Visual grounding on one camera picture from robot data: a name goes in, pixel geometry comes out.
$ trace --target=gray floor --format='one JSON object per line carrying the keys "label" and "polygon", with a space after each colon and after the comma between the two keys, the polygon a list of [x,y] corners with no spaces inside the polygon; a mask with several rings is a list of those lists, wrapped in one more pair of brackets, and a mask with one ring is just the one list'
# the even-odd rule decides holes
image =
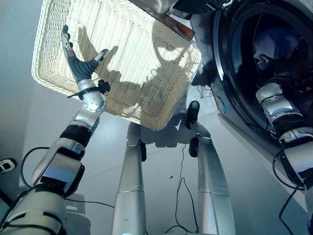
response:
{"label": "gray floor", "polygon": [[[32,51],[41,3],[39,0],[0,0],[0,159],[13,157],[18,163],[29,149],[50,146],[81,106],[79,101],[49,90],[31,77]],[[205,91],[204,96],[209,96],[209,93]],[[181,151],[189,138],[183,119],[186,106],[193,99],[201,103],[199,121],[210,130],[225,170],[237,234],[287,234],[278,220],[278,213],[288,194],[221,126],[213,99],[200,98],[197,87],[191,87],[182,98],[164,130],[153,132],[142,129],[148,143],[143,175],[149,234],[163,233],[175,225]],[[102,114],[82,160],[86,172],[72,198],[114,204],[128,124],[120,117]],[[26,162],[24,173],[27,180],[43,153],[35,152]],[[184,153],[183,175],[197,204],[197,159],[188,156],[188,145]],[[0,188],[12,199],[24,190],[19,169],[0,178]],[[112,208],[98,204],[69,204],[68,232],[76,235],[110,234],[112,213]],[[185,188],[179,194],[178,217],[185,227],[195,229],[191,201]],[[307,216],[293,200],[284,218],[294,234],[307,234]]]}

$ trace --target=robot arm inside washing machine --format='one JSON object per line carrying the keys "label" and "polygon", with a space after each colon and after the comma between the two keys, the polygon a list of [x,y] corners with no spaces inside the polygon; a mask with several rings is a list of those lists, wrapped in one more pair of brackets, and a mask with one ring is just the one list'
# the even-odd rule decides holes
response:
{"label": "robot arm inside washing machine", "polygon": [[256,98],[272,126],[283,151],[280,160],[294,184],[303,187],[310,219],[313,213],[313,128],[284,95],[284,84],[271,79],[256,92]]}

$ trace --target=silver metal cylinder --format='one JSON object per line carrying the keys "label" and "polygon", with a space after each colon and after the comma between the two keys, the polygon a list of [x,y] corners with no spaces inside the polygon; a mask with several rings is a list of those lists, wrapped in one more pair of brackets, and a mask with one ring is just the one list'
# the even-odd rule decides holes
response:
{"label": "silver metal cylinder", "polygon": [[227,181],[210,133],[199,123],[191,125],[198,144],[199,233],[234,235],[235,223]]}
{"label": "silver metal cylinder", "polygon": [[144,235],[145,231],[146,209],[141,168],[140,125],[130,123],[115,199],[112,234]]}

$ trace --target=white sneaker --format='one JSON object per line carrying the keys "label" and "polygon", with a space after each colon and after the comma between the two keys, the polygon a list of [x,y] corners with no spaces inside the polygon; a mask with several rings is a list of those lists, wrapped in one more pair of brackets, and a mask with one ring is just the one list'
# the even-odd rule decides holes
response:
{"label": "white sneaker", "polygon": [[13,170],[16,165],[16,161],[13,158],[0,160],[0,174]]}

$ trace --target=washing machine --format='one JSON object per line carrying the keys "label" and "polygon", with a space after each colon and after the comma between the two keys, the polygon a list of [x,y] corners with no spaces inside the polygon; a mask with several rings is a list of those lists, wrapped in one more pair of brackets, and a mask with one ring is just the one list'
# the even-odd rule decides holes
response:
{"label": "washing machine", "polygon": [[[271,170],[281,145],[256,99],[256,92],[273,79],[284,81],[284,95],[312,127],[313,1],[190,2],[180,0],[174,8],[192,14],[190,21],[202,53],[201,79],[195,79],[193,85],[208,85],[212,89],[221,123]],[[289,40],[293,36],[296,40],[291,40],[295,43],[292,56],[270,63],[259,56],[262,52],[270,53],[269,50],[284,51],[281,38]],[[287,181],[280,163],[277,168]],[[305,209],[304,196],[295,200]]]}

